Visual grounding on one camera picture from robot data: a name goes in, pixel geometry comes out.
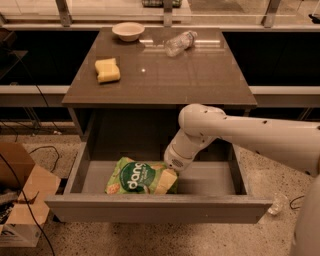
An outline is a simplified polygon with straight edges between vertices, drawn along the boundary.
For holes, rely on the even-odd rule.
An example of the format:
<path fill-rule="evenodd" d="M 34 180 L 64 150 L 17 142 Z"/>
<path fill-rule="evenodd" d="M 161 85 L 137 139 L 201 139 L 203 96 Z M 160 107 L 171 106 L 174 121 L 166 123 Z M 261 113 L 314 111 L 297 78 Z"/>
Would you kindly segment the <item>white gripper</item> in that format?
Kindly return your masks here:
<path fill-rule="evenodd" d="M 178 187 L 178 175 L 175 171 L 184 171 L 196 155 L 213 141 L 212 136 L 191 136 L 180 129 L 165 150 L 164 162 L 170 169 L 161 172 L 154 193 L 175 194 Z"/>

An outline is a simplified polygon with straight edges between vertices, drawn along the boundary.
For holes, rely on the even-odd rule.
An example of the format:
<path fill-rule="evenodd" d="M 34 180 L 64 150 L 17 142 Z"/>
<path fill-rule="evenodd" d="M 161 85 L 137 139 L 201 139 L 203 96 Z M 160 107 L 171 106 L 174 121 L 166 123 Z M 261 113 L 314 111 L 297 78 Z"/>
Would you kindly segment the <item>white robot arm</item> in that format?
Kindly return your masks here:
<path fill-rule="evenodd" d="M 196 155 L 221 139 L 301 172 L 314 181 L 301 207 L 290 256 L 320 256 L 320 129 L 315 122 L 229 116 L 216 107 L 185 106 L 179 131 L 167 146 L 167 166 L 185 170 Z"/>

